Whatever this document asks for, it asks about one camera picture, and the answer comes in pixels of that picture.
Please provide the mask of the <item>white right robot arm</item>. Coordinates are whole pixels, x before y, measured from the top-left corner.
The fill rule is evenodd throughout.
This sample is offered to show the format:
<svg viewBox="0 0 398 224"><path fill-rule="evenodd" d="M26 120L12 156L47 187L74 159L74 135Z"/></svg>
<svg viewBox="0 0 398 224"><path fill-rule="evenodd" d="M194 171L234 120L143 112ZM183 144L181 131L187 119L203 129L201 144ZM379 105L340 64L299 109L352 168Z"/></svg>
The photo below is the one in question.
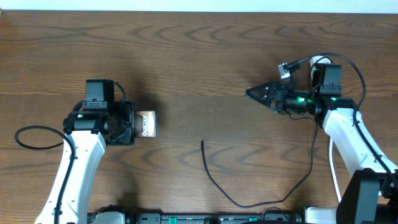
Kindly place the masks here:
<svg viewBox="0 0 398 224"><path fill-rule="evenodd" d="M312 90L267 82L246 95L278 114L313 115L338 149L351 180L336 208L308 207L305 223L397 223L397 165L381 151L351 98L342 97L342 68L314 63Z"/></svg>

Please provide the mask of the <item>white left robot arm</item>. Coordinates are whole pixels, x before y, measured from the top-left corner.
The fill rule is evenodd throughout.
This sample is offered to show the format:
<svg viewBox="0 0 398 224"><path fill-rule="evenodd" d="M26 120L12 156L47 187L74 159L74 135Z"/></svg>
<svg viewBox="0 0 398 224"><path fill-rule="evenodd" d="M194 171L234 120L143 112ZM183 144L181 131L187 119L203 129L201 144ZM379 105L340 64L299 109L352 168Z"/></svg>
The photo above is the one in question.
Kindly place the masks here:
<svg viewBox="0 0 398 224"><path fill-rule="evenodd" d="M86 223L100 160L108 146L134 143L134 104L116 100L112 80L87 80L85 100L63 121L63 154L48 200L36 223Z"/></svg>

